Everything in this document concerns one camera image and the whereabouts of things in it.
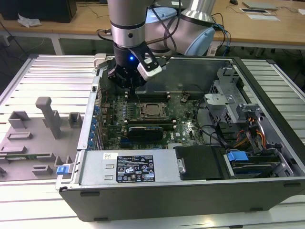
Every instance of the sticker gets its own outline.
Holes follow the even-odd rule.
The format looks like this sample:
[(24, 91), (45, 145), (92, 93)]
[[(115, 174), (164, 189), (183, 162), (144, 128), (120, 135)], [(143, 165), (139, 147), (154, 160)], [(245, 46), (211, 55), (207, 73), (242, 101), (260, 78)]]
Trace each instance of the sticker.
[(11, 157), (11, 158), (6, 158), (8, 161), (15, 161), (15, 160), (26, 160), (27, 158), (25, 157)]
[(119, 153), (104, 153), (103, 160), (116, 160)]
[(154, 182), (153, 156), (117, 156), (116, 181), (118, 183)]
[(173, 6), (179, 6), (179, 2), (178, 1), (172, 1), (172, 5)]

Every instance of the paper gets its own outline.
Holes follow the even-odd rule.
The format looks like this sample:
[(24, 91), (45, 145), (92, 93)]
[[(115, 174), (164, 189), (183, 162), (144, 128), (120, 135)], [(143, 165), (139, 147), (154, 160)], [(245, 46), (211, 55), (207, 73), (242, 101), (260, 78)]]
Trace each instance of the paper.
[(252, 14), (247, 14), (247, 16), (252, 20), (281, 21), (275, 16), (263, 16), (263, 15), (252, 15)]
[(172, 5), (173, 6), (179, 6), (179, 2), (178, 1), (172, 1)]
[(39, 25), (41, 25), (39, 19), (29, 19), (29, 18), (25, 18), (25, 17), (20, 16), (20, 14), (18, 14), (18, 15), (19, 15), (18, 22), (21, 25), (25, 26), (25, 27), (29, 28), (30, 26), (39, 26)]
[(303, 10), (303, 9), (298, 9), (298, 10), (299, 10), (300, 14), (305, 15), (305, 10)]

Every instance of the aluminum profile table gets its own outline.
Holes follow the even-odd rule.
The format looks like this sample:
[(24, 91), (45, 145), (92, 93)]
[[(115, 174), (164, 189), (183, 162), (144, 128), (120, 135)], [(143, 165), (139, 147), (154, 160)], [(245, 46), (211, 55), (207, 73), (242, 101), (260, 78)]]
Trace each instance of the aluminum profile table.
[[(304, 94), (275, 64), (244, 60), (244, 63), (304, 141)], [(41, 117), (35, 101), (52, 97), (52, 108), (61, 116), (69, 112), (84, 115), (96, 72), (93, 56), (40, 55), (28, 59), (0, 97), (0, 137), (9, 128), (12, 110), (25, 110), (29, 117)], [(249, 98), (255, 102), (251, 93)], [(291, 197), (269, 211), (187, 216), (159, 219), (82, 222), (55, 189), (55, 180), (0, 182), (0, 228), (91, 228), (91, 229), (303, 229), (305, 196)]]
[[(279, 112), (305, 144), (305, 94), (274, 63), (266, 60), (243, 60)], [(245, 87), (253, 103), (256, 100)]]

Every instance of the desk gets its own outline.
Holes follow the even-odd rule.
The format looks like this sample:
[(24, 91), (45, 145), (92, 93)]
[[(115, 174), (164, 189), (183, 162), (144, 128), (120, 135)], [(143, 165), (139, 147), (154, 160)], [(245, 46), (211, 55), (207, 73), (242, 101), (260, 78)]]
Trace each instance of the desk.
[[(111, 27), (108, 6), (91, 6), (88, 4), (77, 4), (77, 12), (70, 23), (58, 23), (52, 21), (42, 21), (41, 26), (26, 28), (17, 21), (7, 21), (0, 17), (1, 22), (13, 36), (20, 37), (45, 37), (52, 40), (52, 44), (57, 55), (63, 55), (60, 39), (88, 39), (100, 40), (96, 35), (97, 29), (109, 29)], [(8, 33), (0, 26), (0, 35), (6, 41)]]
[[(296, 10), (305, 9), (305, 2), (283, 0), (251, 1), (269, 2), (277, 7), (288, 7)], [(236, 6), (227, 4), (224, 0), (217, 0), (213, 9), (213, 13), (219, 12), (224, 17), (225, 29), (232, 35), (231, 46), (305, 49), (305, 15), (293, 13), (287, 8), (280, 8), (275, 12), (271, 11), (270, 15), (276, 16), (281, 21), (252, 20), (247, 16), (248, 13), (237, 13), (241, 12), (239, 8), (246, 8), (242, 4), (242, 0), (239, 0), (239, 4)], [(216, 15), (215, 18), (218, 23), (221, 23), (219, 15)], [(220, 31), (216, 32), (214, 41), (209, 49), (210, 55), (215, 53), (220, 44), (219, 38), (223, 39), (223, 37)]]
[[(269, 2), (277, 7), (289, 7), (293, 9), (305, 9), (305, 2), (283, 0), (252, 0), (257, 2)], [(281, 8), (275, 13), (281, 21), (252, 20), (246, 13), (236, 13), (232, 9), (240, 11), (245, 8), (242, 0), (239, 5), (230, 5), (228, 0), (217, 0), (213, 13), (220, 12), (224, 16), (224, 25), (232, 35), (232, 46), (281, 48), (281, 49), (305, 49), (305, 15), (292, 13), (286, 8)], [(92, 10), (102, 16), (97, 18)], [(17, 21), (1, 20), (3, 25), (13, 36), (46, 37), (52, 40), (55, 53), (64, 54), (60, 39), (89, 39), (99, 40), (97, 29), (109, 29), (111, 27), (107, 6), (92, 6), (78, 3), (77, 13), (71, 23), (57, 23), (43, 21), (41, 26), (26, 28)], [(7, 36), (7, 32), (0, 27), (0, 35)], [(215, 55), (217, 47), (223, 40), (223, 34), (218, 31), (214, 36), (208, 54)]]

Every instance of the motherboard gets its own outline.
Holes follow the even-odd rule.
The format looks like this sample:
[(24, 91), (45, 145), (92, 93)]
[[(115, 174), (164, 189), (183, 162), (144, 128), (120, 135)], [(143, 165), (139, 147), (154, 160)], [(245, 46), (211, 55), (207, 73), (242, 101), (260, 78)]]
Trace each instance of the motherboard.
[(204, 145), (195, 116), (198, 100), (187, 94), (99, 93), (91, 149), (171, 149)]

